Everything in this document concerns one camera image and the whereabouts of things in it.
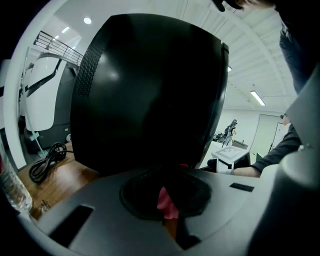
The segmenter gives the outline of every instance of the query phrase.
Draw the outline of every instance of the black speaker grille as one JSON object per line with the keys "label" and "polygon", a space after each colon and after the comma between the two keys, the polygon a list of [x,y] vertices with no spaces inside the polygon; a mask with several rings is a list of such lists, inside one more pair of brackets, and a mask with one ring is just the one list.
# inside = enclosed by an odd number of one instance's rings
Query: black speaker grille
{"label": "black speaker grille", "polygon": [[79,96],[89,96],[92,80],[94,78],[98,62],[107,46],[106,43],[97,42],[93,39],[89,48],[86,50],[80,65],[79,73],[74,83],[74,92]]}

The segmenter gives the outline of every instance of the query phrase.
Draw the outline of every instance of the plastic water bottle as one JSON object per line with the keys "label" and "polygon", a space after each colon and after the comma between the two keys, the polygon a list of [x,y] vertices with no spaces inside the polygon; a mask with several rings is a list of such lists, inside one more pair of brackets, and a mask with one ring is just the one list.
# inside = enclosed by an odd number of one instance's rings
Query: plastic water bottle
{"label": "plastic water bottle", "polygon": [[19,213],[29,212],[32,198],[13,169],[0,139],[0,186],[7,200]]}

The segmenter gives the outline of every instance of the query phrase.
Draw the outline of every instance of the hand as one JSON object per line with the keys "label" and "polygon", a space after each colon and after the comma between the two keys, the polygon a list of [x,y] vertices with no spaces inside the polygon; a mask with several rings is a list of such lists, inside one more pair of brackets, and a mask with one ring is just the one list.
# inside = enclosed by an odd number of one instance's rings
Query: hand
{"label": "hand", "polygon": [[259,178],[261,173],[253,167],[237,168],[233,171],[233,175],[236,176],[247,176]]}

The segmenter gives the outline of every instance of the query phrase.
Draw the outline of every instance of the rectangular slot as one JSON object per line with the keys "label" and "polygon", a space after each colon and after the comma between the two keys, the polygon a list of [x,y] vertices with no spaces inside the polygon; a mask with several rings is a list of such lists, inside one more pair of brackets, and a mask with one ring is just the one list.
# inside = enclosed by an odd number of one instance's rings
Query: rectangular slot
{"label": "rectangular slot", "polygon": [[50,238],[68,247],[94,209],[80,205],[50,234]]}
{"label": "rectangular slot", "polygon": [[243,191],[248,191],[248,192],[252,192],[254,190],[253,186],[247,186],[247,185],[242,185],[239,183],[232,183],[230,185],[231,188],[237,189],[237,190],[243,190]]}

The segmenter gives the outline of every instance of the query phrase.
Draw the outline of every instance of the pink cloth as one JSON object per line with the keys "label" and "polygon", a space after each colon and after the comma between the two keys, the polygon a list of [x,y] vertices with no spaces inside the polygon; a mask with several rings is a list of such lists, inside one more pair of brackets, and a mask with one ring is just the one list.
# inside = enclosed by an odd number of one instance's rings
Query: pink cloth
{"label": "pink cloth", "polygon": [[157,208],[163,212],[163,218],[167,220],[178,219],[179,217],[179,210],[171,200],[165,187],[160,190]]}

